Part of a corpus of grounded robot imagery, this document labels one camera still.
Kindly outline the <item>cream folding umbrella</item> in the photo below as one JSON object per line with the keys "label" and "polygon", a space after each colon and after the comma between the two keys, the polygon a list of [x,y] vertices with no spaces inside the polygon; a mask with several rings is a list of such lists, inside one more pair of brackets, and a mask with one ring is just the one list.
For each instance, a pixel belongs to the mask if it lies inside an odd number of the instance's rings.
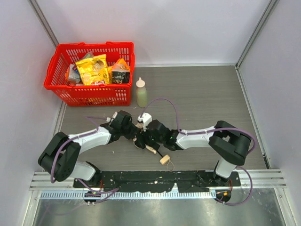
{"label": "cream folding umbrella", "polygon": [[[138,144],[138,138],[137,137],[133,138],[133,144],[136,148],[142,149],[142,145]],[[153,154],[158,154],[161,157],[159,162],[160,162],[161,165],[166,165],[167,171],[173,172],[175,170],[175,165],[172,163],[171,157],[168,154],[163,155],[159,151],[157,151],[156,149],[154,149],[153,147],[150,147],[148,145],[145,145],[145,148],[147,150],[149,150],[150,152],[152,152]]]}

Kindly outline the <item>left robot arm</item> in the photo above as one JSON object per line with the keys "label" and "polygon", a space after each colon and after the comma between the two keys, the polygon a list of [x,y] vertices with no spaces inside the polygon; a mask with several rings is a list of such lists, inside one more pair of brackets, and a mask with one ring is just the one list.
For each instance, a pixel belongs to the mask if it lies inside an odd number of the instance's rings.
{"label": "left robot arm", "polygon": [[128,112],[115,112],[111,118],[106,118],[106,123],[90,131],[70,135],[56,133],[39,157],[38,164],[50,174],[51,183],[72,177],[93,184],[100,170],[89,162],[78,161],[79,155],[118,141],[120,137],[138,140],[141,129],[133,124]]}

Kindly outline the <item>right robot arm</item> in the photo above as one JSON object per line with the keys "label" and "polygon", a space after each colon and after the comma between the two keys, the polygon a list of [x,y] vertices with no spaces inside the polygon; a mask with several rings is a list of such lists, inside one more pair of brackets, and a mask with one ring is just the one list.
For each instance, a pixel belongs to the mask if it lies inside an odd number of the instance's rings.
{"label": "right robot arm", "polygon": [[221,157],[217,162],[213,178],[219,185],[228,183],[232,171],[243,166],[248,154],[254,149],[255,138],[225,121],[198,130],[169,129],[158,120],[139,123],[133,141],[136,147],[158,151],[160,145],[176,151],[195,147],[210,147]]}

